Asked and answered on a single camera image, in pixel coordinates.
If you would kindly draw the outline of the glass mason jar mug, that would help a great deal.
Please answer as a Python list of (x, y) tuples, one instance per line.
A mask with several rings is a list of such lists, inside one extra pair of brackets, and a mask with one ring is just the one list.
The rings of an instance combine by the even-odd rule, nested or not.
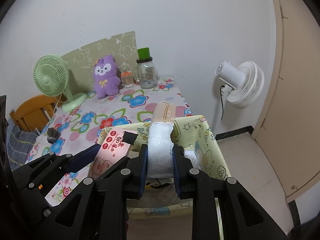
[(152, 58), (137, 59), (137, 73), (142, 89), (155, 88), (157, 85), (156, 68)]

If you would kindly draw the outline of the pink wet wipes pack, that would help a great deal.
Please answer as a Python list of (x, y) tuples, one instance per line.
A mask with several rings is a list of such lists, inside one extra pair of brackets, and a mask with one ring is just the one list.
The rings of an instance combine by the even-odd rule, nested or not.
[(130, 129), (110, 127), (100, 133), (97, 144), (101, 145), (94, 161), (76, 173), (66, 173), (54, 188), (47, 194), (50, 205), (60, 204), (86, 177), (97, 179), (106, 170), (124, 156), (131, 154), (131, 147), (137, 139), (138, 132)]

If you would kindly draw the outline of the white and beige towel roll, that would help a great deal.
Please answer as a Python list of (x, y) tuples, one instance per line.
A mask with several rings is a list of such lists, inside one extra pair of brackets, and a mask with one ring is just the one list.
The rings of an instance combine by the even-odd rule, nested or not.
[(176, 105), (160, 102), (153, 111), (148, 137), (149, 179), (167, 179), (173, 177), (172, 149), (174, 143), (171, 134), (174, 130)]

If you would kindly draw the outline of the purple plush toy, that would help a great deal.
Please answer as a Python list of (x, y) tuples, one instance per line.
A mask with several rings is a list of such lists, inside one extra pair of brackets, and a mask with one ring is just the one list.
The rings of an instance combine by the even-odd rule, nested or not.
[(93, 70), (93, 79), (98, 99), (118, 94), (121, 80), (117, 76), (117, 70), (118, 66), (112, 55), (106, 55), (97, 61)]

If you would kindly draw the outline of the green cartoon wall board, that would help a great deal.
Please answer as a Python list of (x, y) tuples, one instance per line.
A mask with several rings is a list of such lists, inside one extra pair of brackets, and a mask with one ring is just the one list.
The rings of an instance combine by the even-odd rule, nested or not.
[(112, 55), (118, 66), (130, 67), (137, 78), (137, 45), (134, 31), (103, 38), (62, 56), (69, 69), (69, 86), (72, 93), (94, 89), (93, 68), (100, 58)]

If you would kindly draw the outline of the green cup on jar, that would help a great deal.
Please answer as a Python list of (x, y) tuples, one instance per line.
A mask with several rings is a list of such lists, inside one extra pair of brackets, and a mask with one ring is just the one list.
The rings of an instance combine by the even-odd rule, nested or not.
[(147, 60), (150, 59), (150, 49), (148, 47), (137, 49), (138, 59), (139, 60)]

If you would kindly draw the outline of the green desk fan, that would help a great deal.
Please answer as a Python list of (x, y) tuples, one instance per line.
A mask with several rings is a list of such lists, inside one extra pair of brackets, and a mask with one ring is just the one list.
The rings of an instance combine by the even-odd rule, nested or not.
[(38, 59), (33, 70), (35, 86), (46, 96), (64, 95), (66, 102), (62, 110), (69, 112), (87, 100), (87, 94), (73, 94), (69, 86), (69, 69), (67, 62), (59, 56), (46, 55)]

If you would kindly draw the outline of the grey plaid pillow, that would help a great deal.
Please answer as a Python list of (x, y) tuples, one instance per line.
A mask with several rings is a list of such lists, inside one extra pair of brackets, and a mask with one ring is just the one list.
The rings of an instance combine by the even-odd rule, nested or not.
[(16, 125), (7, 128), (7, 154), (11, 170), (15, 170), (30, 161), (31, 151), (38, 137), (36, 132), (24, 132)]

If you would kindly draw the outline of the beige door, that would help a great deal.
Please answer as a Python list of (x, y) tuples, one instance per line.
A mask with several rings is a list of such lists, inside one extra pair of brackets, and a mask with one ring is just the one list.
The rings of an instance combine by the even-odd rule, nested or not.
[(303, 0), (273, 0), (276, 54), (252, 134), (287, 202), (319, 182), (319, 25)]

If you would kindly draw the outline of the floral tablecloth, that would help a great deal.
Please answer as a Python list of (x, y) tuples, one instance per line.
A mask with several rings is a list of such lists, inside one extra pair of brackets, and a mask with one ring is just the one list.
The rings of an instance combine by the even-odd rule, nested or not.
[[(61, 109), (56, 111), (36, 139), (31, 151), (33, 158), (27, 162), (50, 152), (75, 155), (94, 145), (104, 128), (150, 121), (160, 102), (176, 105), (177, 117), (193, 114), (171, 76), (161, 78), (155, 88), (142, 89), (134, 85), (103, 99), (98, 99), (96, 92), (89, 92), (87, 100), (76, 109), (69, 112)], [(47, 129), (50, 127), (61, 133), (54, 144), (47, 141)]]

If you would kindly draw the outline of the toothpick jar orange lid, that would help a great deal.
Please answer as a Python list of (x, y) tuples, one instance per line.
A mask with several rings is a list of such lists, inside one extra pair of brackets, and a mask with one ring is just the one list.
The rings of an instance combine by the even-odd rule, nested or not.
[(120, 76), (124, 87), (129, 88), (135, 84), (132, 72), (124, 71)]

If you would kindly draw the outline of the wooden chair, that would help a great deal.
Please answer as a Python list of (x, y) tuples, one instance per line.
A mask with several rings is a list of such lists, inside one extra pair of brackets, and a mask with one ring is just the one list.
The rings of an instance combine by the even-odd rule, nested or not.
[(14, 124), (22, 131), (42, 131), (54, 115), (54, 109), (59, 108), (65, 97), (58, 99), (46, 95), (37, 95), (28, 99), (16, 110), (10, 112)]

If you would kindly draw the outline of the grey rolled sock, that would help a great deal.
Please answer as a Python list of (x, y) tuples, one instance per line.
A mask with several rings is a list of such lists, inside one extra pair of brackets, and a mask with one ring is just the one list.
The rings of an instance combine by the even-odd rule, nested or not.
[(61, 133), (53, 127), (47, 129), (47, 141), (50, 144), (54, 144), (59, 139)]

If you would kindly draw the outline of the white standing fan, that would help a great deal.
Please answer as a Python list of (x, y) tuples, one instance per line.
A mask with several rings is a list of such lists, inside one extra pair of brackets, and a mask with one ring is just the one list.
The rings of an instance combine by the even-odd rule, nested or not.
[(214, 114), (213, 132), (223, 119), (227, 102), (236, 109), (247, 108), (259, 97), (265, 81), (263, 71), (253, 61), (246, 61), (238, 67), (221, 61), (215, 75), (223, 85), (219, 89), (220, 102)]

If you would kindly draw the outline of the yellow cartoon storage box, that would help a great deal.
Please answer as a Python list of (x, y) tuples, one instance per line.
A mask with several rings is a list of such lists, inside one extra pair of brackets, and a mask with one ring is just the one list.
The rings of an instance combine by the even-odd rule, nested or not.
[[(210, 177), (225, 180), (230, 176), (222, 152), (204, 116), (176, 118), (171, 140), (184, 150), (195, 151), (201, 170)], [(159, 190), (147, 186), (143, 198), (128, 201), (127, 204), (131, 219), (186, 216), (191, 215), (193, 207), (192, 200), (178, 199), (172, 184)]]

